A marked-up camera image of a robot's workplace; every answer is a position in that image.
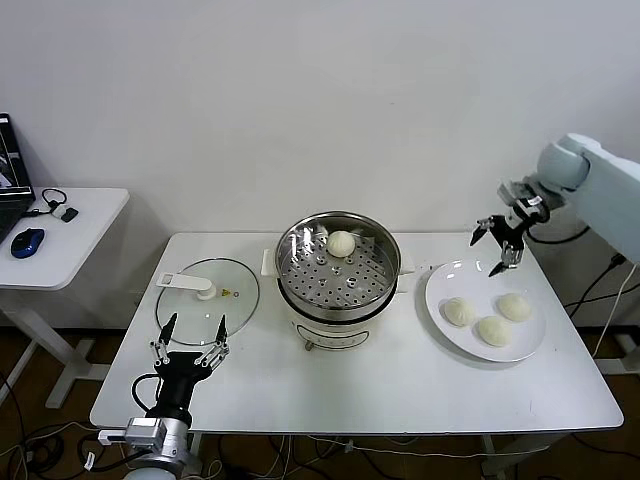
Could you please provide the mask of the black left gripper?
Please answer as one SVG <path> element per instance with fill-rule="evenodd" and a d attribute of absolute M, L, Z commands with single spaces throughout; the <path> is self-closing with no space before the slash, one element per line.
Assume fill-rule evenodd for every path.
<path fill-rule="evenodd" d="M 222 315 L 215 341 L 201 355 L 196 352 L 169 352 L 178 314 L 174 313 L 161 328 L 156 341 L 150 342 L 155 370 L 162 380 L 158 400 L 148 415 L 189 415 L 189 406 L 196 384 L 210 376 L 229 354 L 226 316 Z"/>

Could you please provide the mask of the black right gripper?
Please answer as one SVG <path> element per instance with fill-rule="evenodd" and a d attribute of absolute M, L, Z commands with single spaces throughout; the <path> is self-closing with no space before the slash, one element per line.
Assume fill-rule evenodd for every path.
<path fill-rule="evenodd" d="M 532 226 L 548 220 L 549 208 L 541 197 L 517 198 L 506 215 L 493 215 L 478 220 L 470 244 L 475 245 L 485 234 L 492 233 L 502 247 L 500 261 L 489 273 L 493 277 L 520 264 L 524 252 L 524 234 Z"/>

